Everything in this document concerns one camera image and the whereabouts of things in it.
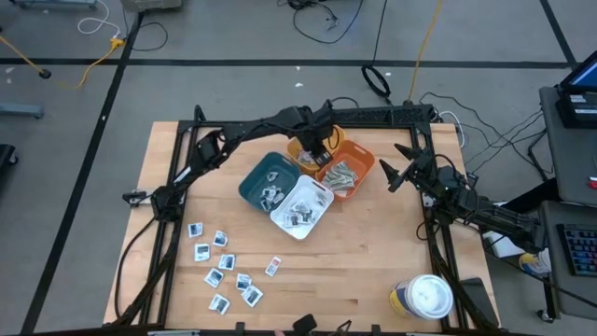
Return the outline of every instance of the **small card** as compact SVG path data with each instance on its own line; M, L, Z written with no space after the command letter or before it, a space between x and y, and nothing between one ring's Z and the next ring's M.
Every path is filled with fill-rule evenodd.
M249 286L249 288L245 289L243 292L243 300L251 307L255 307L262 296L263 293L261 290L253 285Z
M280 258L273 257L273 259L270 261L270 265L267 269L265 269L265 274L269 276L274 276L276 272L278 272L278 267L280 267L281 262L282 260Z
M203 223L188 224L188 238L199 237L203 234Z
M236 289L245 290L251 286L253 279L247 274L238 273L236 275Z
M215 246L226 246L228 243L228 236L223 231L216 231L214 237Z
M209 259L209 244L195 244L195 261Z
M228 307L230 307L230 301L219 294L215 294L212 302L209 304L210 310L218 311L222 315L226 313Z
M220 270L234 270L234 255L222 255L220 257L220 263L217 265L217 268Z
M209 286L217 288L222 282L223 278L224 274L222 272L218 271L217 269L211 269L203 281L205 281Z

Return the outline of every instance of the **chair wheel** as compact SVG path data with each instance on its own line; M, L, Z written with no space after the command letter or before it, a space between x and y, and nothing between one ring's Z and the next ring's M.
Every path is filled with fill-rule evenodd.
M553 318L549 317L548 312L544 311L543 309L538 310L535 312L535 314L537 315L537 317L539 317L543 322L545 323L553 323Z

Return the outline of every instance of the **wooden tabletop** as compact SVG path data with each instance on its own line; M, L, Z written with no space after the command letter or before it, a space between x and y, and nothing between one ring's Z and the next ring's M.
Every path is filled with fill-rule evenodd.
M176 122L154 123L139 178L140 189L165 183L176 126ZM200 137L207 131L201 129ZM453 125L434 124L432 131L436 153L450 157L464 172ZM399 170L408 166L393 146L410 146L408 131L346 132L348 139L370 150L376 159L384 159ZM320 330L333 330L351 319L351 331L369 331L372 324L379 324L382 331L440 331L438 321L401 317L389 303L395 283L431 273L427 244L415 236L423 212L419 193L410 183L396 193L388 192L387 179L376 164L354 197L344 203L334 202L304 241L294 240L241 198L238 186L247 174L267 152L284 153L287 142L280 135L242 144L220 169L200 178L189 189L166 328L234 329L235 323L242 321L247 329L292 329L293 322L311 313ZM439 166L445 164L441 159L438 162ZM123 248L151 217L150 206L132 209ZM199 221L203 222L203 236L188 238L187 224ZM146 281L157 227L154 224L135 243L124 263L121 310ZM228 246L212 246L209 260L195 262L193 246L210 244L218 230L228 234ZM458 224L451 226L451 234L461 278L480 277L497 312L479 235ZM236 255L236 265L234 271L223 271L222 284L213 289L203 278L217 267L224 253ZM281 258L282 264L278 273L269 277L264 271L273 256ZM249 307L236 289L237 273L251 275L263 291L255 308ZM216 293L230 300L225 315L208 310ZM150 321L156 320L160 295L158 284ZM113 299L114 287L105 322L115 319ZM456 326L454 314L451 321Z

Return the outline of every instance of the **black keyboard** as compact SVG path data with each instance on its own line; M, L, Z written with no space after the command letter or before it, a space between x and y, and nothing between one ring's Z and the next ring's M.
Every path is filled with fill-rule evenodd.
M556 225L572 275L597 276L597 225Z

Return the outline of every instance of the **power cord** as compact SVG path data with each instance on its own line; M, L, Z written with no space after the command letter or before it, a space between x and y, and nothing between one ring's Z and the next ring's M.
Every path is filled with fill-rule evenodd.
M124 10L124 6L122 7L122 18L124 20L124 27L126 28L126 33L124 35L124 40L126 42L126 40L129 38L129 23L127 22L127 14ZM170 37L168 35L168 30L166 29L166 27L163 26L163 24L159 23L159 22L148 22L148 23L144 23L141 26L139 26L139 30L141 30L141 28L145 28L147 26L151 26L151 25L157 25L159 26L159 28L161 28L161 30L164 32L164 39L163 41L160 43L159 46L154 47L154 48L135 48L133 47L132 49L134 51L155 51L155 50L159 50L162 49L166 43L168 43L168 38Z
M120 31L120 27L118 27L118 26L117 26L117 25L115 25L114 23L112 23L112 22L108 21L108 18L110 18L110 8L108 8L108 6L107 6L107 5L105 4L105 2L104 2L104 1L102 1L102 0L97 0L97 2L99 2L100 4L102 4L102 6L104 6L104 9L105 9L105 17L104 17L103 19L98 19L98 18L85 18L85 19L82 19L82 20L80 20L80 21L79 21L79 22L76 24L76 28L78 29L78 31L79 31L81 34L84 34L84 35L92 35L92 34L95 34L95 33L97 33L97 32L98 32L100 29L102 29L102 27L103 27L105 24L107 24L107 25L109 25L109 26L112 26L112 27L116 28L116 34L115 34L114 36L112 36L112 38L119 38L119 37L120 37L120 33L121 33L121 31ZM81 28L81 24L82 24L83 22L86 22L86 21L95 21L95 22L99 22L100 24L98 24L98 26L97 26L97 27L95 27L95 29L91 29L90 31L84 31L84 30Z
M569 296L569 297L571 297L571 298L574 298L574 299L577 299L577 300L579 300L579 301L581 301L581 302L583 302L583 303L586 303L586 304L588 304L589 306L591 306L591 307L593 307L593 308L597 308L597 303L595 303L595 302L593 302L593 301L590 301L590 300L587 300L587 299L585 299L585 298L581 297L580 295L577 295L577 294L575 294L575 293L573 293L573 292L571 292L571 291L569 291L569 290L566 290L566 289L564 289L564 288L562 288L562 287L559 287L559 286L553 285L552 283L550 283L550 281L548 281L548 280L545 280L545 279L543 279L543 278L541 278L541 277L539 277L539 276L536 276L536 275L534 275L534 274L531 274L531 273L527 273L526 271L524 271L523 269L521 269L521 267L519 267L519 266L517 266L517 265L514 265L514 264L512 264L512 263L510 263L510 262L507 262L507 261L505 261L505 260L503 260L503 259L501 259L501 258L498 258L498 257L497 257L497 256L495 256L493 253L490 253L490 252L489 252L487 249L485 249L484 251L485 251L485 254L487 254L488 256L490 256L490 257L492 257L492 258L494 258L494 259L497 259L497 260L499 260L499 261L501 261L501 262L504 262L506 265L508 265L508 266L510 266L510 267L512 267L512 268L514 268L515 270L517 270L517 271L519 271L519 272L521 272L521 273L524 273L524 274L527 274L527 275L529 275L529 276L530 276L530 277L532 277L533 279L535 279L535 280L537 280L537 281L540 281L540 282L542 282L543 284L545 284L545 285L547 285L547 286L549 286L549 287L551 287L551 288L554 288L554 289L558 290L558 291L559 291L559 292L561 292L562 294L565 294L565 295L567 295L567 296Z
M501 133L499 133L499 132L497 131L497 129L495 129L495 127L493 127L491 124L489 124L488 122L486 122L485 120L483 120L483 119L480 117L480 115L479 115L479 113L477 112L477 110L475 110L475 109L474 109L474 108L472 108L472 107L468 107L468 106L466 106L466 105L463 105L463 104L462 104L462 103L460 103L460 102L459 102L459 101L458 101L456 98L454 98L454 97L452 97L452 96L439 95L439 94L433 93L433 92L431 92L431 91L428 91L428 92L426 92L426 93L425 93L425 94L424 94L424 95L423 95L423 96L422 96L422 97L419 99L419 104L424 104L424 102L423 102L423 99L424 99L426 96L428 96L428 95L434 96L434 97L436 97L436 98L439 98L439 99L449 99L449 100L452 100L452 101L453 101L455 104L459 105L461 108L463 108L463 109L465 109L465 110L467 110L467 111L473 112L473 114L475 115L475 118L476 118L476 119L477 119L477 120L478 120L478 121L479 121L479 122L480 122L482 125L484 125L484 126L487 126L487 127L489 127L490 129L492 129L492 130L493 130L493 132L494 132L494 133L495 133L495 134L498 136L498 139L497 139L497 141L495 141L495 142L493 142L493 143L490 143L490 141L489 141L489 139L488 139L488 136L487 136L487 134L486 134L486 133L485 133L483 130L481 130L481 129L479 129L479 128L476 128L476 127L474 127L474 126L470 126L470 125L466 125L466 124L463 124L463 123L461 123L463 126L466 126L466 127L469 127L469 128L472 128L472 129L475 129L475 130L478 130L478 131L480 131L480 132L483 134L483 137L485 138L485 141L487 142L487 144L488 144L488 147L493 147L493 148L501 148L501 147L512 146L512 148L514 149L514 151L517 153L517 155L518 155L518 156L519 156L521 159L523 159L523 160L524 160L524 161L526 161L527 163L529 163L529 164L533 165L533 163L532 163L532 162L530 162L530 161L529 161L527 158L525 158L525 157L524 157L524 155L522 155L522 153L520 153L520 151L519 151L519 150L518 150L516 147L514 147L514 146L513 146L513 143L512 143L512 142L509 142L509 141L508 141L508 139L507 139L507 138L505 138L505 136L506 136L506 135L508 135L510 132L512 132L512 131L513 131L513 130L516 128L516 127L518 127L518 126L521 126L521 125L522 125L522 124L524 124L524 123L525 123L527 120L529 120L530 118L534 117L536 114L540 113L540 110L539 110L539 111L537 111L537 112L535 112L535 113L533 113L533 115L531 115L529 118L527 118L527 119L526 119L524 122L522 122L522 123L519 123L519 124L515 125L515 126L514 126L513 128L511 128L511 129L510 129L508 132L506 132L506 133L504 133L504 134L501 134ZM504 146L495 146L495 144L496 144L497 142L499 142L499 140L500 140L500 139L504 139L504 140L506 140L506 141L507 141L507 144L506 144L506 145L504 145ZM546 173L548 173L548 174L553 174L553 170L552 170L552 171L546 171L546 170L544 170L544 171L545 171Z
M539 118L543 117L543 115L539 115L537 116L533 121L531 121L530 124L524 126L523 128L521 128L520 130L518 130L516 132L516 134L514 134L509 140L508 142L514 147L514 145L511 143L512 140L514 140L515 137L517 137L522 131L526 130L527 128L529 128L531 125L533 125L535 122L537 122L539 120ZM500 153L500 151L502 151L502 149L504 149L506 146L499 148L495 153L493 153L493 155L485 160L479 167L477 167L472 173L474 174L477 170L479 170L483 165L485 165L485 163L491 161L497 154Z
M380 26L379 26L378 32L377 32L377 41L375 42L375 51L373 52L373 59L371 60L371 64L363 65L361 67L361 73L363 74L363 78L365 79L365 81L367 82L369 87L375 92L375 94L380 96L388 105L393 105L392 102L390 101L390 94L392 92L390 91L389 84L387 83L387 81L385 80L383 75L377 69L375 69L375 67L373 67L376 57L377 57L377 49L378 49L378 45L380 43L380 34L382 32L383 17L385 16L385 9L387 7L387 3L388 3L387 0L385 0L383 2L382 17L380 19ZM427 28L427 32L425 33L425 38L423 39L423 43L421 45L421 48L419 49L419 55L417 57L417 62L415 63L415 66L414 66L414 73L412 75L412 81L410 83L409 95L408 95L405 103L411 102L412 95L414 93L414 89L417 84L417 76L419 74L419 67L421 65L421 59L423 58L423 54L424 54L425 48L427 46L427 42L429 40L429 36L431 35L431 33L433 32L433 29L436 26L437 17L439 16L439 12L441 11L442 5L443 5L443 0L437 0L436 11L433 14L433 19L431 20L431 23L429 23L429 27ZM373 81L371 80L371 78L368 75L368 71L371 72L380 81L380 83L383 86L383 89L379 88L378 86L376 86L373 83Z
M461 138L460 148L462 148L466 144L466 139L465 139L465 132L463 130L463 126L460 123L460 120L458 119L458 117L456 117L456 115L451 111L443 111L441 113L438 113L437 115L441 117L441 116L444 116L447 114L451 115L456 120L456 124L458 125L458 130L460 130L460 138Z
M436 26L437 17L439 16L439 12L441 11L442 5L443 0L437 0L436 12L433 14L433 19L429 24L429 28L427 28L427 33L425 33L425 38L423 39L421 49L419 50L419 56L417 56L417 63L414 65L414 73L412 74L412 82L410 83L409 97L407 98L408 101L411 101L412 94L414 93L414 88L417 85L417 75L419 74L419 66L421 65L421 59L423 58L423 53L425 51L425 47L427 46L429 36L431 35L431 32L433 32L433 29Z
M509 140L506 138L506 136L507 136L508 134L510 134L510 132L514 131L514 130L515 130L517 127L519 127L519 126L521 126L521 125L524 125L524 124L525 124L525 123L526 123L528 120L530 120L530 119L532 119L532 118L534 118L534 117L537 117L537 115L539 115L540 113L541 113L541 111L537 111L537 112L533 113L532 115L530 115L529 117L527 117L527 119L525 119L525 120L523 120L523 121L519 122L518 124L516 124L516 125L512 126L512 127L511 127L511 128L510 128L510 129L509 129L507 132L506 132L506 133L504 133L504 134L500 134L500 137L499 137L497 140L493 141L493 142L492 142L492 143L490 143L488 146L486 146L486 147L485 147L485 148L484 148L484 149L483 149L481 152L479 152L479 153L475 154L475 155L474 155L472 158L468 159L468 161L467 161L465 164L469 164L470 162L472 162L472 161L473 161L473 160L474 160L474 159L475 159L477 156L479 156L479 155L483 154L483 153L484 153L485 151L487 151L487 150L488 150L490 147L493 147L493 148L502 148L502 147L507 147L507 146L510 146L510 145L512 145L512 142L511 142L511 141L509 141ZM503 146L498 146L498 147L495 147L494 145L495 145L495 144L497 144L498 142L500 142L500 140L501 140L501 139L504 139L504 140L506 140L506 144L505 144L505 145L503 145Z
M99 60L95 61L94 63L92 63L90 66L87 67L87 69L85 69L85 72L83 73L83 78L81 78L81 81L75 86L75 89L80 89L81 87L83 87L83 85L85 84L85 82L87 81L87 75L89 74L89 72L91 71L91 69L103 62L106 58L108 58L114 51L116 51L116 49L122 47L124 45L124 40L121 40L119 38L112 38L110 39L110 50L104 55L102 56L102 58L100 58Z
M348 26L346 27L344 32L338 38L331 40L331 41L321 40L321 39L315 38L311 35L308 35L307 33L303 32L297 26L297 15L299 14L299 12L301 10L304 10L304 9L310 8L310 7L321 7L327 12L327 15L329 16L328 20L333 20L332 24L329 26L329 28L327 28L328 31L333 29L334 27L338 26L338 22L340 21L340 19L338 19L336 14L334 14L334 12L328 6L323 5L319 1L314 1L314 0L287 0L285 2L278 0L277 5L278 5L278 7L281 7L284 5L289 5L291 8L295 9L295 13L292 16L292 25L295 27L295 29L297 30L297 32L299 34L301 34L315 42L318 42L318 43L335 44L335 43L338 43L340 40L342 40L344 38L344 36L348 33L348 31L351 29L351 27L353 26L354 22L356 21L356 18L358 17L358 14L361 12L361 7L363 6L363 1L364 0L360 0L360 2L358 4L358 9L356 10L356 13L353 16L353 19L348 24Z
M139 237L141 237L143 233L145 233L147 229L149 229L149 227L151 226L151 224L153 224L155 219L155 217L152 217L149 220L149 222L145 224L145 226L139 232L137 232L137 234L135 234L134 237L132 237L131 241L124 248L122 256L120 257L120 263L118 264L118 269L116 272L116 285L114 288L114 313L116 314L117 318L120 318L118 299L120 297L120 279L122 278L122 264L124 264L124 259L127 258L127 255L129 254L129 251L131 250L131 247L134 244L134 242L136 242L137 239L139 239Z

